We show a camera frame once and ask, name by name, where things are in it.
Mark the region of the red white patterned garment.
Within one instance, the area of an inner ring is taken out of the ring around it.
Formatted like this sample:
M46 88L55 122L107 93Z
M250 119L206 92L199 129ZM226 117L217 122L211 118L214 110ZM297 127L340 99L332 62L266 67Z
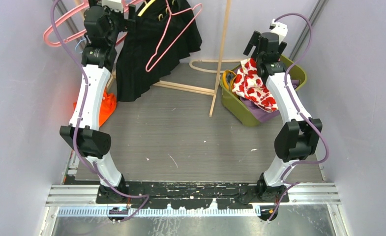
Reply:
M278 111L274 97L262 78L257 75L256 62L252 58L240 61L240 67L231 85L231 92L239 98L251 101L268 113Z

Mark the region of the purple skirt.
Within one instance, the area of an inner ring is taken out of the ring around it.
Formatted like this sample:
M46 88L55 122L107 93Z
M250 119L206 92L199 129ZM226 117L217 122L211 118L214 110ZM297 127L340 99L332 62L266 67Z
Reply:
M268 113L254 105L251 101L239 98L238 96L237 105L238 107L235 115L245 126L256 126L279 115L279 109L273 113Z

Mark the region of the pink plastic hanger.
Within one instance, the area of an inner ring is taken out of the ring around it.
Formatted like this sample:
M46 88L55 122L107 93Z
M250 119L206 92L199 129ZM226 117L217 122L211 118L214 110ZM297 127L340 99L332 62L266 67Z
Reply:
M136 23L136 5L141 3L142 0L75 0L76 6L67 11L61 16L62 23L72 18L75 14L81 14L83 16L83 10L86 10L91 5L97 3L101 6L107 6L112 12L119 13L123 16L121 20L122 31L129 31L135 27Z

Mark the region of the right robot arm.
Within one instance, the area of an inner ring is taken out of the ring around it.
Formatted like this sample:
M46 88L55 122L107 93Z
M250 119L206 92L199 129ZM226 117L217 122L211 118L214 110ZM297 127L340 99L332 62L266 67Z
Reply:
M253 32L244 55L251 55L258 76L277 102L283 127L274 140L275 158L261 174L255 188L263 202L275 201L286 191L284 183L297 164L305 163L319 140L322 122L312 118L300 102L288 73L289 66L280 57L287 44L273 32Z

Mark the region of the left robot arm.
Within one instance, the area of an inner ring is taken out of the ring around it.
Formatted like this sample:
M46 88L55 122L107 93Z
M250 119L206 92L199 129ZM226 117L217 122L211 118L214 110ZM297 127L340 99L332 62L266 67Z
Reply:
M135 18L133 4L129 5L127 18L108 6L93 5L85 11L87 44L82 60L77 62L82 71L82 83L73 116L69 124L59 130L80 162L98 175L98 204L123 203L128 197L123 174L110 154L111 136L99 130L99 118L103 94L117 56L118 35L133 30Z

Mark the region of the cream yellow hanger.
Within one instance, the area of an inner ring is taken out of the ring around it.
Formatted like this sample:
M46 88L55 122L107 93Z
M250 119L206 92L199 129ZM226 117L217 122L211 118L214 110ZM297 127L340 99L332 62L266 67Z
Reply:
M152 5L154 4L155 0L149 0L149 1L146 1L144 7L140 10L140 12L138 13L138 16L141 17L145 12L146 10Z

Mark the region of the pink empty hanger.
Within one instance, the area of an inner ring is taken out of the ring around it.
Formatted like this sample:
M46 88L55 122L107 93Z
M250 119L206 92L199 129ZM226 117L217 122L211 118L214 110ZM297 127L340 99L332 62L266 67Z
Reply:
M68 20L72 20L72 17L76 14L83 14L83 11L86 10L89 7L89 1L88 0L78 0L77 5L75 5L72 9L64 12L61 14L60 17L57 19L55 18L55 11L58 5L62 3L61 0L53 0L52 6L50 9L50 17L53 17L53 21L51 22L51 25L45 30L43 33L43 41L44 43L49 47L60 47L61 44L69 43L73 40L80 39L84 36L84 34L87 32L85 29L81 31L76 31L72 35L64 38L59 37L57 39L57 42L53 42L50 40L50 35L55 32L55 29L58 30L59 26L66 23Z

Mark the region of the black skirt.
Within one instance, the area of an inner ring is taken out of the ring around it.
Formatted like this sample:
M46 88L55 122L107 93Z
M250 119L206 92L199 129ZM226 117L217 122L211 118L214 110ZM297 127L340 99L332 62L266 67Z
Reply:
M116 62L117 101L133 102L181 59L201 49L202 38L186 0L146 0L136 10Z

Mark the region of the green plastic basket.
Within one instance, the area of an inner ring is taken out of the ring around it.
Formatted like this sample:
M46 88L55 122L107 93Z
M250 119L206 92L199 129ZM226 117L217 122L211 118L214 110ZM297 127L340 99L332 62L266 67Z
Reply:
M257 75L252 58L241 60L237 69L224 71L220 83L222 105L243 125L256 126L276 116L281 116L283 123L311 117L297 96L297 90L306 82L306 73L285 56L272 67L281 64L291 69L289 73L277 72L266 82Z

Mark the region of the orange cloth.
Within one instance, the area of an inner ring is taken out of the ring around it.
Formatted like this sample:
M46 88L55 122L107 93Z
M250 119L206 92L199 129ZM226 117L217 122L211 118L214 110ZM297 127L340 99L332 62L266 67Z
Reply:
M113 114L117 107L117 99L113 93L104 91L103 95L88 93L82 111L82 120L79 127L89 126L91 129L98 130L107 119Z

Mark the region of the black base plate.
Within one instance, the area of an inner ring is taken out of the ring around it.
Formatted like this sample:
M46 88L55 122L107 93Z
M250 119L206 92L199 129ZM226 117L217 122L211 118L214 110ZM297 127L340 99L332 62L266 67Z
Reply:
M97 191L98 204L131 204L139 207L144 198L149 199L145 207L150 209L207 209L216 202L217 209L249 209L256 203L277 204L288 202L286 186L269 187L263 182L140 182L129 181L117 190L129 195L119 195L110 187L100 185Z

